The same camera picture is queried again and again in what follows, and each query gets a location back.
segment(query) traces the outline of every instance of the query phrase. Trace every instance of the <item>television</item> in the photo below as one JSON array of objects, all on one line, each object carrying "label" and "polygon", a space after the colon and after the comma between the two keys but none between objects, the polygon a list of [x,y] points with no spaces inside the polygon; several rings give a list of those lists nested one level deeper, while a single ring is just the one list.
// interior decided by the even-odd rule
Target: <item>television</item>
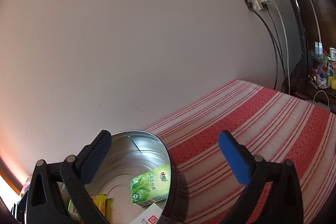
[{"label": "television", "polygon": [[300,35],[301,59],[300,78],[309,83],[308,51],[315,51],[315,41],[319,42],[319,31],[315,13],[310,0],[290,0]]}]

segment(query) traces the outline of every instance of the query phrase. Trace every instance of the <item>red square logo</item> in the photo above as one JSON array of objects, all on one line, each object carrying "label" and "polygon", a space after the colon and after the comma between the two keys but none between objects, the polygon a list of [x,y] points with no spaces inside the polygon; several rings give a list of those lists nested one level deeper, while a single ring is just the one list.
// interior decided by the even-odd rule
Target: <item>red square logo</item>
[{"label": "red square logo", "polygon": [[156,216],[151,216],[148,221],[151,223],[151,224],[155,224],[157,222],[157,217]]}]

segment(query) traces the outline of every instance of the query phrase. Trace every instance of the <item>round metal container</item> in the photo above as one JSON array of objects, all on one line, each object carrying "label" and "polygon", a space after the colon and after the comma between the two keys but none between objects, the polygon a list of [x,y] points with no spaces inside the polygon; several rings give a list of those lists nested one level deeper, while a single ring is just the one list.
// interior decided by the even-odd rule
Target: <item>round metal container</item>
[{"label": "round metal container", "polygon": [[166,200],[157,203],[163,211],[156,224],[183,223],[188,211],[188,188],[184,175],[177,169],[169,153],[155,135],[145,131],[124,131],[111,136],[112,146],[91,184],[86,186],[90,196],[107,194],[112,198],[106,210],[112,210],[107,220],[113,224],[129,224],[148,206],[133,204],[130,179],[169,164],[170,190]]}]

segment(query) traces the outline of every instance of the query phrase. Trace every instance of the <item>striped tablecloth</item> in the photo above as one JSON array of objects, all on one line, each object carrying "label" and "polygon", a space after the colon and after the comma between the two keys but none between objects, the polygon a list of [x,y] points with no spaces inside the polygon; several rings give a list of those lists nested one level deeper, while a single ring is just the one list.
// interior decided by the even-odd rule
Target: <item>striped tablecloth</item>
[{"label": "striped tablecloth", "polygon": [[[311,222],[336,182],[335,115],[295,97],[235,80],[148,129],[165,143],[187,179],[186,223],[219,223],[244,189],[217,145],[218,133],[225,129],[253,155],[273,162],[293,160],[304,222]],[[260,210],[256,208],[250,221]]]}]

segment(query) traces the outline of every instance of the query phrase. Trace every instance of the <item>green package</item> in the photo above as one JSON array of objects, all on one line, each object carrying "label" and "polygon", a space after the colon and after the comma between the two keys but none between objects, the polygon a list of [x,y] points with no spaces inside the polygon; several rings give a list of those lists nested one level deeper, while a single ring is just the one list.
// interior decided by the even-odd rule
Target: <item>green package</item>
[{"label": "green package", "polygon": [[131,179],[131,200],[145,206],[168,197],[170,167],[168,164]]}]

